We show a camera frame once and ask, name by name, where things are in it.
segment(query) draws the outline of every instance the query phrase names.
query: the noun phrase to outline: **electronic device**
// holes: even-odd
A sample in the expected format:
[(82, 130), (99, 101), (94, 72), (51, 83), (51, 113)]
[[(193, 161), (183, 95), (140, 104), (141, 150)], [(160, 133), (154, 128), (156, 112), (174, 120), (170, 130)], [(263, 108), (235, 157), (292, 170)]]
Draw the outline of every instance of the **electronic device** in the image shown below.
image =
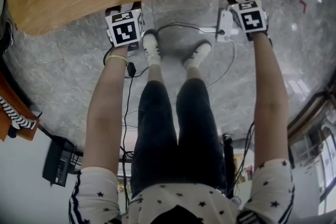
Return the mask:
[(217, 42), (230, 42), (233, 27), (232, 13), (222, 9), (219, 12), (216, 40)]

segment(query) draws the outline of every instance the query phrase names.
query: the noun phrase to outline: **sneaker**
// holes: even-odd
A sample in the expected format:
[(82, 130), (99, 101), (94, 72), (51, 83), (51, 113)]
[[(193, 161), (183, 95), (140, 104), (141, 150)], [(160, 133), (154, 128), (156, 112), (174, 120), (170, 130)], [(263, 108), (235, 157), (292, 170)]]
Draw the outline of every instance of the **sneaker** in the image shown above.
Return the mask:
[(182, 65), (184, 66), (185, 70), (190, 67), (198, 68), (210, 51), (211, 43), (208, 40), (202, 40), (201, 42), (199, 42), (196, 45), (193, 53), (188, 57), (184, 58), (184, 60), (182, 61)]
[(0, 52), (6, 52), (6, 50), (13, 45), (13, 24), (8, 20), (6, 21), (4, 35), (0, 39)]
[(155, 30), (147, 30), (142, 38), (149, 65), (160, 65), (161, 56)]

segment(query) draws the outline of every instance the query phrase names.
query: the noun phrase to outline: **gray marble floor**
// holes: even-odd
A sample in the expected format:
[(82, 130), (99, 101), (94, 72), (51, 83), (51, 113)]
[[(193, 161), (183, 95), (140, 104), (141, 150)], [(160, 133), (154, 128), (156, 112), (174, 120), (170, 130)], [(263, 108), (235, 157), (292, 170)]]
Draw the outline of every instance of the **gray marble floor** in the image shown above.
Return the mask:
[[(290, 97), (290, 116), (294, 117), (309, 97), (323, 87), (335, 69), (335, 0), (262, 0), (269, 14), (269, 33)], [(146, 28), (182, 22), (211, 27), (217, 24), (218, 9), (226, 0), (153, 0), (143, 2)], [(10, 17), (8, 8), (4, 16)], [(213, 51), (200, 66), (207, 85), (218, 129), (238, 137), (247, 132), (253, 120), (255, 103), (255, 66), (253, 46), (239, 32), (234, 43), (215, 42), (214, 35), (197, 30), (171, 27), (160, 31), (164, 60), (163, 77), (171, 99), (174, 122), (176, 96), (185, 80), (181, 58), (201, 39), (209, 39)], [(43, 111), (41, 124), (52, 134), (65, 136), (83, 148), (86, 114), (99, 74), (102, 58), (110, 47), (106, 38), (103, 12), (91, 14), (48, 35), (27, 36), (15, 33), (15, 44), (4, 55), (14, 77)], [(147, 67), (143, 49), (130, 58), (138, 71)], [(146, 74), (134, 79), (127, 123), (137, 126), (137, 107), (146, 84)], [(128, 94), (125, 82), (124, 96)]]

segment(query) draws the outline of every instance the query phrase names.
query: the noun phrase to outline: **bracelet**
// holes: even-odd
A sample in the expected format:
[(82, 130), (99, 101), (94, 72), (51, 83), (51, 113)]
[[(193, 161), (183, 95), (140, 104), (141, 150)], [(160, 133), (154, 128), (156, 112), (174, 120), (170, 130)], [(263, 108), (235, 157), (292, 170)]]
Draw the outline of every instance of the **bracelet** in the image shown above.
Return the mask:
[(130, 63), (124, 56), (114, 55), (114, 54), (112, 54), (112, 55), (108, 55), (108, 56), (106, 57), (106, 59), (105, 59), (105, 63), (107, 63), (107, 61), (108, 61), (109, 59), (112, 59), (112, 58), (117, 58), (117, 59), (121, 59), (121, 60), (123, 60), (123, 61), (125, 62), (125, 64), (126, 64), (126, 66), (128, 66), (128, 64)]

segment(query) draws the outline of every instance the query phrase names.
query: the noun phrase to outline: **black device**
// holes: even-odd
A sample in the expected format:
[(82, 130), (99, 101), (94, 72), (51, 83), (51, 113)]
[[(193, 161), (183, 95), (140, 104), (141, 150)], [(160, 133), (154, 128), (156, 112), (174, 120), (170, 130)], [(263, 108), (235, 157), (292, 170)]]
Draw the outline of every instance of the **black device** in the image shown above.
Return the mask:
[(47, 154), (42, 177), (53, 184), (65, 187), (68, 168), (75, 146), (66, 138), (54, 136)]

